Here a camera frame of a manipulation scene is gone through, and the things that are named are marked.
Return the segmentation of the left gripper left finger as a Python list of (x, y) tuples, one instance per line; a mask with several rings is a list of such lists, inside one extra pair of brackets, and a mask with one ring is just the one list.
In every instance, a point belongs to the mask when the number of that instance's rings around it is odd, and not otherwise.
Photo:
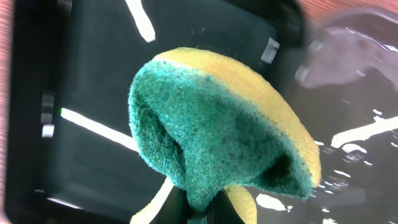
[(186, 191), (173, 187), (157, 214), (157, 224), (187, 224), (188, 209)]

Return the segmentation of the green yellow sponge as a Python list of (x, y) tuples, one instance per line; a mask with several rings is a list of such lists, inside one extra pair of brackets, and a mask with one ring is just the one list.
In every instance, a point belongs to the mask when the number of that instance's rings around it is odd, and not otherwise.
[(226, 195), (254, 220), (243, 188), (309, 198), (321, 180), (319, 148), (283, 97), (245, 64), (180, 47), (134, 76), (129, 126), (140, 156), (187, 199), (187, 221), (207, 223)]

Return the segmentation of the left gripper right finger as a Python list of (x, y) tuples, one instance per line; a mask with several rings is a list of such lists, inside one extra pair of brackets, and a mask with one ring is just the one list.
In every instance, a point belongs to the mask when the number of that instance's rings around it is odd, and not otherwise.
[(225, 190), (219, 191), (206, 209), (207, 224), (244, 224)]

